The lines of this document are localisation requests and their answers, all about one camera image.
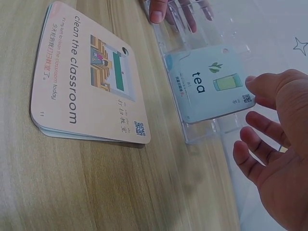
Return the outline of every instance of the green tea glass icon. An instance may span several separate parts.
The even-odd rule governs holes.
[[[213,83],[217,91],[240,88],[243,86],[238,74],[233,74],[230,76],[225,76],[223,78],[215,79]]]

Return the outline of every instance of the clear plastic stand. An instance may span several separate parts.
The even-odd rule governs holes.
[[[253,1],[239,1],[241,7],[238,7],[238,3],[223,0],[191,0],[186,5],[180,4],[183,1],[170,0],[165,21],[153,25],[186,143],[196,143],[242,128],[245,124],[243,115],[247,111],[196,123],[185,122],[168,71],[166,57],[169,54],[180,53],[183,56],[180,58],[184,58],[194,49],[227,44],[235,50],[246,73],[258,75],[260,66],[262,70],[270,69],[271,61],[258,50],[263,43],[276,48],[270,30],[264,27],[264,21]],[[148,0],[145,2],[147,12],[149,6]]]

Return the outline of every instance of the star drawing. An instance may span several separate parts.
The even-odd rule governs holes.
[[[293,48],[293,50],[300,50],[305,56],[307,56],[305,47],[308,45],[308,42],[301,42],[296,37],[295,40],[296,40],[296,46]]]

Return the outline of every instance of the wooden table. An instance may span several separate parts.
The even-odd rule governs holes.
[[[154,32],[138,0],[64,0],[134,49],[152,141],[44,136],[29,114],[51,0],[0,1],[0,230],[239,230],[218,139],[184,143]]]

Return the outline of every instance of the fingernail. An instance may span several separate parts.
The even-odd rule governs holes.
[[[250,81],[254,80],[255,78],[256,78],[255,76],[248,76],[246,78],[246,82],[250,82]]]
[[[151,21],[153,23],[161,23],[163,21],[163,13],[161,11],[153,11],[151,13]]]

